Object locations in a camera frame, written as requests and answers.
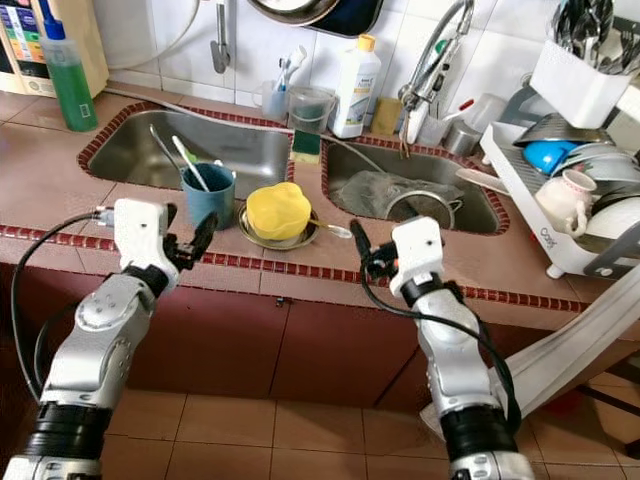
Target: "brown tile countertop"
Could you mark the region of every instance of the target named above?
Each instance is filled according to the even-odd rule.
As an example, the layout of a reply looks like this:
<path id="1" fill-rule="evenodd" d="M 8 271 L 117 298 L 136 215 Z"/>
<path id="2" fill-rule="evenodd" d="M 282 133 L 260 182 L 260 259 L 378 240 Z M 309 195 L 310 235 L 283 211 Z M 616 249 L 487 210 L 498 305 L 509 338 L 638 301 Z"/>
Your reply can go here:
<path id="1" fill-rule="evenodd" d="M 199 109 L 201 113 L 264 122 L 256 120 L 259 113 L 254 109 L 141 87 L 115 86 Z M 182 192 L 101 180 L 82 168 L 115 126 L 130 113 L 149 105 L 103 93 L 96 99 L 99 130 L 75 133 L 65 128 L 55 99 L 0 92 L 0 261 L 16 263 L 30 241 L 42 231 L 96 205 L 113 205 L 122 197 L 175 203 L 178 215 L 171 231 L 182 240 L 191 238 L 193 230 L 187 221 Z M 363 141 L 376 143 L 379 139 L 368 137 Z M 459 163 L 468 163 L 444 151 L 438 153 Z M 352 216 L 337 208 L 323 193 L 323 165 L 289 165 L 289 174 L 323 221 L 348 225 Z M 520 306 L 522 308 L 514 312 L 527 312 L 523 318 L 514 314 L 512 320 L 504 323 L 555 330 L 608 287 L 607 281 L 575 275 L 565 275 L 559 280 L 549 278 L 545 274 L 548 259 L 530 238 L 529 229 L 513 202 L 491 192 L 487 195 L 494 206 L 498 206 L 497 212 L 503 219 L 502 233 L 443 232 L 446 278 L 458 281 L 470 302 Z M 362 223 L 372 243 L 389 240 L 391 222 L 365 218 Z M 33 257 L 33 264 L 89 274 L 118 270 L 119 256 L 110 230 L 84 224 L 68 232 L 45 245 Z M 234 227 L 216 232 L 203 262 L 193 271 L 184 272 L 181 283 L 370 306 L 357 284 L 358 266 L 354 245 L 326 231 L 321 230 L 316 240 L 305 248 L 275 252 L 250 243 Z M 375 290 L 383 298 L 390 298 L 384 286 Z"/>

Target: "double sink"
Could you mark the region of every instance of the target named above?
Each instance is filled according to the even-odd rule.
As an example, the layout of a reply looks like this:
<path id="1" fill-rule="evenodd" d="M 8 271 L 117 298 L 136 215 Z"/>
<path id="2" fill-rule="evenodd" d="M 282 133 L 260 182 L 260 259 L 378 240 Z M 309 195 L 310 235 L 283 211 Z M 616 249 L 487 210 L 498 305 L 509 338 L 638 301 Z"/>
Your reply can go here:
<path id="1" fill-rule="evenodd" d="M 181 164 L 170 141 L 178 135 L 186 147 L 202 160 L 221 159 L 234 170 L 236 198 L 246 199 L 257 188 L 286 179 L 289 137 L 283 133 L 249 130 L 221 125 L 201 118 L 164 110 L 133 114 L 120 125 L 89 162 L 96 177 L 115 182 L 180 189 L 180 177 L 149 133 L 154 125 L 160 138 Z M 400 159 L 398 152 L 378 147 L 350 144 L 383 170 L 406 178 L 455 185 L 464 192 L 464 204 L 456 211 L 456 229 L 473 233 L 493 233 L 498 219 L 482 190 L 456 177 L 460 165 L 446 158 L 412 154 Z M 372 170 L 357 154 L 331 144 L 328 151 L 329 193 L 340 189 L 361 170 Z"/>

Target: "dish soap bottle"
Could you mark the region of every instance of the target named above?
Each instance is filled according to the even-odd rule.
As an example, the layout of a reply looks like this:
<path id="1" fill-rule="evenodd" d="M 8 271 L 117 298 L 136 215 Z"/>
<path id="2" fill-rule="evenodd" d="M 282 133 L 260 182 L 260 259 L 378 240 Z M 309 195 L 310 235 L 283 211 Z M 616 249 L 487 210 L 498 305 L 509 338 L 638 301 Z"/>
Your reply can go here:
<path id="1" fill-rule="evenodd" d="M 338 105 L 329 117 L 329 128 L 338 138 L 362 134 L 364 117 L 382 64 L 373 53 L 375 44 L 375 37 L 360 35 L 357 48 L 345 52 L 342 57 L 336 88 Z"/>
<path id="2" fill-rule="evenodd" d="M 93 130 L 98 118 L 76 42 L 66 38 L 64 26 L 51 14 L 47 0 L 40 0 L 40 9 L 46 35 L 41 35 L 39 41 L 64 121 L 69 130 Z"/>

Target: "white cord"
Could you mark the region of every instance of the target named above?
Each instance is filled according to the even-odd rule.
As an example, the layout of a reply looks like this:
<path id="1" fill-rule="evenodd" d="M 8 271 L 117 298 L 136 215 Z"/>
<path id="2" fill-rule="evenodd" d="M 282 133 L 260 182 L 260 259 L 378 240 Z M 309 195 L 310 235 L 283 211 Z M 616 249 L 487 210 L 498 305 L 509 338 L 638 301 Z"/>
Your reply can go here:
<path id="1" fill-rule="evenodd" d="M 191 115 L 192 117 L 201 118 L 201 119 L 206 120 L 208 122 L 218 123 L 220 125 L 227 125 L 227 126 L 230 126 L 230 127 L 246 128 L 247 130 L 260 130 L 260 131 L 263 131 L 263 132 L 277 132 L 277 133 L 286 133 L 286 134 L 293 134 L 293 132 L 294 132 L 290 128 L 265 127 L 265 126 L 261 126 L 261 125 L 251 125 L 249 123 L 235 123 L 235 122 L 230 122 L 228 120 L 220 120 L 220 119 L 217 119 L 217 118 L 208 117 L 207 115 L 202 115 L 200 113 L 194 112 L 194 111 L 189 110 L 187 108 L 180 107 L 178 105 L 174 105 L 173 103 L 164 102 L 162 100 L 157 100 L 157 99 L 155 99 L 153 97 L 148 97 L 146 95 L 140 95 L 138 93 L 125 92 L 124 90 L 118 90 L 116 88 L 105 88 L 104 91 L 105 91 L 105 93 L 111 93 L 113 95 L 120 95 L 122 97 L 129 97 L 129 98 L 135 98 L 136 100 L 142 100 L 143 102 L 155 103 L 155 104 L 160 105 L 161 107 L 164 107 L 164 108 L 166 108 L 168 110 L 173 110 L 174 112 L 178 112 L 178 113 L 184 113 L 185 115 Z M 356 148 L 352 147 L 348 143 L 343 142 L 342 140 L 338 140 L 337 138 L 332 137 L 330 135 L 322 134 L 322 135 L 320 135 L 320 138 L 322 138 L 323 140 L 327 140 L 329 142 L 333 142 L 333 143 L 335 143 L 337 145 L 340 145 L 343 148 L 346 148 L 350 152 L 355 153 L 358 157 L 360 157 L 362 160 L 367 162 L 369 165 L 371 165 L 371 167 L 373 167 L 376 171 L 382 172 L 382 173 L 386 173 L 382 168 L 380 168 L 378 165 L 376 165 L 373 162 L 373 160 L 371 160 L 364 153 L 360 152 L 359 150 L 357 150 Z"/>
<path id="2" fill-rule="evenodd" d="M 184 37 L 186 35 L 187 31 L 191 28 L 191 25 L 193 25 L 193 22 L 196 19 L 196 15 L 198 14 L 198 10 L 199 9 L 200 9 L 200 0 L 192 0 L 191 12 L 189 13 L 189 19 L 187 20 L 187 23 L 185 23 L 185 26 L 182 29 L 182 31 L 180 32 L 180 34 L 173 40 L 173 42 L 171 42 L 165 48 L 163 48 L 162 50 L 157 52 L 155 55 L 152 55 L 151 57 L 144 58 L 142 60 L 135 60 L 135 61 L 130 62 L 130 63 L 121 63 L 119 65 L 118 64 L 116 64 L 116 65 L 107 64 L 107 67 L 109 68 L 109 70 L 125 70 L 127 68 L 139 67 L 140 65 L 144 65 L 145 63 L 150 62 L 151 60 L 155 60 L 156 58 L 161 57 L 162 55 L 167 53 L 169 50 L 171 50 L 173 47 L 175 47 L 176 44 L 180 40 L 182 40 L 182 37 Z"/>

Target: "green liquid soap bottle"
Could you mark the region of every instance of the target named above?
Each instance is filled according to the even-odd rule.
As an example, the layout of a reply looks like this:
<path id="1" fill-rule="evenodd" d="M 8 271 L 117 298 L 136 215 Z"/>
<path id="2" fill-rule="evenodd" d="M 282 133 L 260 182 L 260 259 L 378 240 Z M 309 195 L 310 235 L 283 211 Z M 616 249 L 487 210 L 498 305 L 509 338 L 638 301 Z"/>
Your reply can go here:
<path id="1" fill-rule="evenodd" d="M 66 38 L 62 22 L 53 18 L 47 0 L 40 0 L 45 35 L 40 36 L 49 76 L 69 130 L 88 132 L 98 126 L 87 78 L 76 42 Z"/>

